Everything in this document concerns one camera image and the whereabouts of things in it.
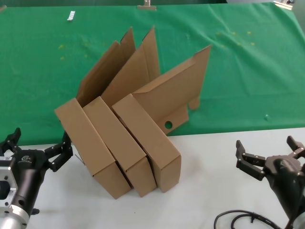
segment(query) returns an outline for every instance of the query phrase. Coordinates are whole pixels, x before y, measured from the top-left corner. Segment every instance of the cardboard flap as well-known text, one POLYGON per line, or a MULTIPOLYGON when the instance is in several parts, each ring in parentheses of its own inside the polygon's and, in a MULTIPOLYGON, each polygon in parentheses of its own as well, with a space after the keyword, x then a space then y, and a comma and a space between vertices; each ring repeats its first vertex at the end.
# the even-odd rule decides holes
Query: cardboard flap
POLYGON ((125 33, 121 39, 121 47, 125 57, 125 62, 132 56, 135 52, 135 43, 133 38, 132 27, 125 33))
POLYGON ((140 47, 134 52, 102 93, 101 97, 111 107, 159 75, 160 67, 153 27, 145 36, 140 47))
POLYGON ((100 96, 135 51, 132 28, 115 41, 82 80, 76 99, 84 107, 100 96))
POLYGON ((156 123, 199 97, 210 50, 211 46, 206 47, 133 93, 156 123))
POLYGON ((55 110, 91 175, 115 162, 89 118, 74 98, 55 110))
POLYGON ((145 53, 149 78, 150 81, 152 81, 160 76, 158 47, 157 47, 157 40, 156 40, 156 33, 154 30, 154 26, 144 37, 142 46, 145 53))

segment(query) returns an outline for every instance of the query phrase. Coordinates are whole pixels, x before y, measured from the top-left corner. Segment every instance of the cardboard box lid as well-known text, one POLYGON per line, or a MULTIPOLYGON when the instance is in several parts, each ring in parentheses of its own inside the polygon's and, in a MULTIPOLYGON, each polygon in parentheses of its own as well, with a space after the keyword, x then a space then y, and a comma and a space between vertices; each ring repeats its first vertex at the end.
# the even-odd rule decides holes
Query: cardboard box lid
POLYGON ((107 146, 75 98, 58 107, 55 114, 92 176, 115 162, 107 146))
POLYGON ((211 46, 204 48, 133 93, 165 133, 188 120, 187 105, 190 109, 198 108, 210 50, 211 46), (164 127, 165 120, 174 120, 170 130, 164 127))
POLYGON ((135 50, 130 28, 123 36, 121 44, 115 41, 82 80, 76 96, 82 107, 102 94, 135 50))
POLYGON ((160 169, 180 156, 179 151, 132 94, 112 107, 160 169))
POLYGON ((84 112, 124 171, 146 157, 144 151, 100 96, 86 105, 84 112))
POLYGON ((154 27, 152 27, 144 37, 140 47, 102 93, 102 99, 111 107, 126 95, 138 90, 159 76, 157 41, 154 27))

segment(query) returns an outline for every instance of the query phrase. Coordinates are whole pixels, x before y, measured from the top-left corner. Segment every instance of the green tablecloth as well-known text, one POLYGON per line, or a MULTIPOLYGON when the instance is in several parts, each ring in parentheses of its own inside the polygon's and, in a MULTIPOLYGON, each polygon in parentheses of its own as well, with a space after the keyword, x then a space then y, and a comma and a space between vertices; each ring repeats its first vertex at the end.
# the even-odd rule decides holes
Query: green tablecloth
POLYGON ((264 4, 7 8, 0 13, 0 139, 58 142, 53 110, 133 26, 156 26, 161 71, 213 44, 201 106, 172 135, 305 126, 305 38, 292 12, 264 4), (73 22, 67 22, 75 10, 73 22))

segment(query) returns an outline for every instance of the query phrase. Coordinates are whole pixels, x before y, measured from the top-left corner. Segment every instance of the stack of boxes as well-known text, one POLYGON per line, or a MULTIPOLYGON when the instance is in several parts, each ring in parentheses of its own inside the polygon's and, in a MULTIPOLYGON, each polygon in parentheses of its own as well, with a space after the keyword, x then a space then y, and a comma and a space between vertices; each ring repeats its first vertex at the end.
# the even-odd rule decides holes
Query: stack of boxes
POLYGON ((115 198, 140 197, 179 182, 180 152, 166 134, 188 120, 211 47, 160 75, 155 31, 138 49, 132 29, 82 80, 76 98, 55 110, 90 174, 115 198))

